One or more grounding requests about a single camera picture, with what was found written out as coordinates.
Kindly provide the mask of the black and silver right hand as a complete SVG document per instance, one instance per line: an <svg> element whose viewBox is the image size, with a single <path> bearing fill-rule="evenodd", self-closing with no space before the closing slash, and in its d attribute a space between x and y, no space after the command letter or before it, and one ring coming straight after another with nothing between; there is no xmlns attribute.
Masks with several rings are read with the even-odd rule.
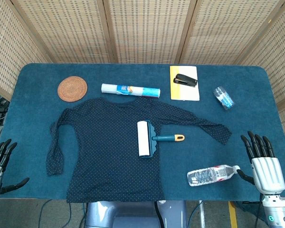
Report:
<svg viewBox="0 0 285 228"><path fill-rule="evenodd" d="M279 159L275 156L273 146L266 136L247 132L250 139L241 135L253 176L246 175L240 168L235 171L239 176L251 183L263 195L278 195L285 190Z"/></svg>

